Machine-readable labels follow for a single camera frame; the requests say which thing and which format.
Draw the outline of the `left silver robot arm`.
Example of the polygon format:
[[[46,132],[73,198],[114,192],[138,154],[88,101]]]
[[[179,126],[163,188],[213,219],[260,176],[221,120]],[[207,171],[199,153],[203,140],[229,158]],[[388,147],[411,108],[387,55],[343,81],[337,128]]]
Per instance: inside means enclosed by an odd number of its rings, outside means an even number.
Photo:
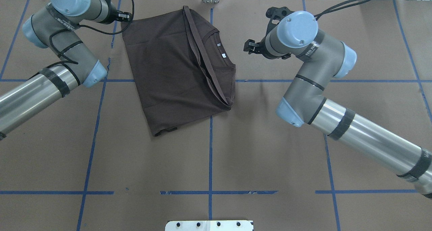
[[[58,62],[48,65],[1,97],[1,139],[78,86],[92,87],[107,69],[76,34],[83,20],[101,24],[133,21],[134,13],[120,11],[111,0],[50,0],[23,25],[25,37],[49,48]]]

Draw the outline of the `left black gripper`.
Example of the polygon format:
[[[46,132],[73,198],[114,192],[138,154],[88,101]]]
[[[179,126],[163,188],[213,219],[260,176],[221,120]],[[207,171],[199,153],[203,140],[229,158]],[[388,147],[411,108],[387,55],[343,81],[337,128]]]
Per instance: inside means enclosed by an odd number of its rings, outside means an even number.
[[[117,9],[110,8],[108,10],[107,17],[105,18],[105,24],[111,24],[114,21],[119,22],[131,22],[133,19],[133,14],[129,12],[122,12]]]

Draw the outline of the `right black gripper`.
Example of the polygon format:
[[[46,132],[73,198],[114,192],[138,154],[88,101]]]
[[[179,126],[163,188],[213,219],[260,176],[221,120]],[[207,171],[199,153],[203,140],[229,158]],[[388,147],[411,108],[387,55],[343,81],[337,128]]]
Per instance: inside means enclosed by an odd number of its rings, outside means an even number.
[[[266,47],[266,39],[262,39],[260,42],[255,42],[253,39],[248,39],[244,45],[244,52],[248,54],[262,54],[267,59],[288,59],[291,57],[290,53],[284,55],[273,55]]]

